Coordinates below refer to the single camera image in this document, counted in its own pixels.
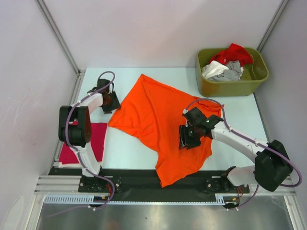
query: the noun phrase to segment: white table surface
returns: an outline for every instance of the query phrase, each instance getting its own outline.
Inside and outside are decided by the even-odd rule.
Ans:
[[[113,71],[116,75],[114,85],[120,102],[142,73],[178,90],[202,97],[197,88],[195,68],[88,68],[78,100],[96,85],[99,75],[108,70]],[[111,79],[112,74],[106,74],[103,78]],[[214,99],[225,104],[229,124],[253,137],[266,140],[253,94],[242,97],[215,97]],[[103,114],[102,109],[96,109],[91,115],[91,122],[109,122],[111,116]],[[213,140],[212,151],[212,156],[205,161],[201,170],[226,170],[234,165],[238,167],[252,165],[247,157],[224,143]],[[158,154],[144,146],[137,138],[108,127],[103,168],[155,169],[157,160]]]

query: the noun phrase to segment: red cloth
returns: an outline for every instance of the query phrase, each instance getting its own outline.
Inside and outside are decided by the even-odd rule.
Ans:
[[[158,152],[156,169],[162,187],[197,172],[212,154],[210,138],[202,138],[200,147],[179,150],[178,128],[186,123],[182,111],[195,99],[198,97],[142,74],[109,122],[110,127],[138,138]],[[220,106],[213,102],[198,101],[193,107],[207,117],[221,115]]]
[[[92,124],[92,138],[91,146],[98,162],[102,161],[104,153],[106,128],[107,123],[91,123]],[[73,151],[64,143],[61,154],[59,156],[59,162],[62,164],[77,164],[78,159]]]
[[[217,61],[223,65],[226,65],[229,61],[239,61],[241,67],[254,62],[252,56],[247,50],[234,43],[232,43],[228,49],[222,50],[214,55],[211,58],[210,63],[212,61]]]

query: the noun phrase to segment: white cloth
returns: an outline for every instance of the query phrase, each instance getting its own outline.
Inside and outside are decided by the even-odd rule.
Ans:
[[[242,67],[241,67],[241,74],[240,74],[240,78],[242,77],[243,71],[244,71],[244,69],[243,69],[243,66],[242,66]]]
[[[224,73],[226,69],[229,68],[217,61],[212,61],[209,65],[206,65],[204,68],[202,68],[202,75],[205,79],[208,79],[210,77]]]

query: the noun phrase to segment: white wall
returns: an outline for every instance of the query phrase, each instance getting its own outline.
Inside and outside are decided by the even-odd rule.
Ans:
[[[257,97],[270,137],[281,141],[305,179],[296,189],[307,215],[307,1],[290,1],[262,55],[268,80]]]
[[[256,48],[281,0],[46,0],[78,66],[194,67],[205,47]]]
[[[24,196],[21,229],[76,76],[34,0],[1,1],[0,30],[0,223]]]

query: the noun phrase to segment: gray cloth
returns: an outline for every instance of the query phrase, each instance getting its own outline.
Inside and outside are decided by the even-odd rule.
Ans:
[[[239,61],[230,61],[226,64],[229,69],[224,73],[208,78],[210,81],[238,81],[241,76],[241,65]]]

